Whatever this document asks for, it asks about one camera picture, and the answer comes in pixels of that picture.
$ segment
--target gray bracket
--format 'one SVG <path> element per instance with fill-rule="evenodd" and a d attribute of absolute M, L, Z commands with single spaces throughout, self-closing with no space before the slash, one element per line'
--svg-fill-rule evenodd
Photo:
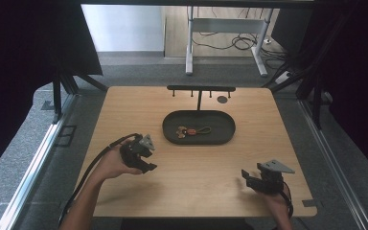
<path fill-rule="evenodd" d="M 290 169 L 289 167 L 283 165 L 279 161 L 273 159 L 271 161 L 267 161 L 265 163 L 262 163 L 261 166 L 267 170 L 273 171 L 273 172 L 280 172 L 280 173 L 295 173 L 294 170 Z"/>
<path fill-rule="evenodd" d="M 139 144 L 143 147 L 148 148 L 149 150 L 155 150 L 153 142 L 151 141 L 150 135 L 146 135 L 139 141 Z"/>

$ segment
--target metal rail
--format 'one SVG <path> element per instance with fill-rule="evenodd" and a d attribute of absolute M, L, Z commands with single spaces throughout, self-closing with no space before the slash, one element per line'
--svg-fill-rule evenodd
<path fill-rule="evenodd" d="M 22 208 L 24 207 L 26 200 L 29 196 L 30 191 L 37 180 L 38 174 L 43 166 L 44 161 L 46 160 L 50 149 L 52 148 L 56 137 L 63 125 L 64 121 L 69 114 L 68 111 L 71 107 L 71 103 L 75 99 L 76 96 L 69 95 L 63 105 L 63 116 L 61 116 L 60 120 L 56 124 L 51 124 L 49 129 L 46 132 L 46 135 L 43 138 L 34 158 L 29 165 L 29 168 L 26 170 L 25 175 L 23 176 L 19 186 L 16 189 L 13 197 L 11 198 L 11 202 L 9 203 L 7 209 L 5 210 L 4 215 L 0 220 L 0 230 L 12 229 L 15 225 L 17 218 L 20 215 Z"/>
<path fill-rule="evenodd" d="M 343 198 L 348 204 L 349 209 L 352 212 L 352 216 L 355 219 L 357 226 L 359 229 L 368 230 L 368 218 L 366 215 L 366 211 L 364 210 L 360 200 L 357 198 L 357 194 L 352 189 L 348 179 L 346 178 L 344 172 L 340 168 L 335 156 L 334 152 L 331 149 L 328 141 L 322 132 L 322 130 L 318 129 L 315 125 L 314 121 L 311 118 L 311 110 L 308 106 L 308 103 L 305 101 L 299 101 L 301 109 L 306 117 L 306 120 L 310 126 L 312 134 L 315 137 L 315 140 L 321 148 L 321 152 L 325 158 L 325 161 L 328 164 L 328 167 L 333 174 L 333 178 L 335 179 L 336 185 L 339 188 L 339 191 L 342 193 Z"/>

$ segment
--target horizontal bar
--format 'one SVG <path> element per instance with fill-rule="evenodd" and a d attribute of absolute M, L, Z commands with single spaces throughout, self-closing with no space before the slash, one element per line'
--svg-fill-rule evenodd
<path fill-rule="evenodd" d="M 46 0 L 54 4 L 88 4 L 88 5 L 142 5 L 142 6 L 198 6 L 198 7 L 231 7 L 231 8 L 280 8 L 280 9 L 313 9 L 329 7 L 342 8 L 343 0 Z"/>
<path fill-rule="evenodd" d="M 226 86 L 193 86 L 193 85 L 168 85 L 169 90 L 194 90 L 194 91 L 221 91 L 221 92 L 234 92 L 235 87 Z"/>

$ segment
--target black curtain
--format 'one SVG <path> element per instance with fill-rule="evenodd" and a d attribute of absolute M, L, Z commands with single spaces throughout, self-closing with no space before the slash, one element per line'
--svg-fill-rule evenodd
<path fill-rule="evenodd" d="M 359 1 L 321 70 L 330 111 L 368 158 L 368 0 Z"/>
<path fill-rule="evenodd" d="M 0 0 L 0 157 L 58 71 L 102 74 L 81 6 Z"/>

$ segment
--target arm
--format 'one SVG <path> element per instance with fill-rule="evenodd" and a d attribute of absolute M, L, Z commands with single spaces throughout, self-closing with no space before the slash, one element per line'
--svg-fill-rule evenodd
<path fill-rule="evenodd" d="M 120 145 L 107 152 L 95 170 L 88 176 L 68 215 L 59 227 L 60 230 L 89 229 L 98 195 L 104 181 L 118 177 L 123 173 L 142 173 L 140 170 L 129 168 L 124 164 L 119 153 L 119 147 Z"/>
<path fill-rule="evenodd" d="M 277 229 L 291 230 L 292 225 L 288 218 L 288 207 L 282 196 L 280 194 L 267 195 L 258 191 L 255 192 L 264 200 L 265 205 L 277 223 Z M 289 197 L 289 190 L 287 186 L 285 186 L 283 192 Z"/>

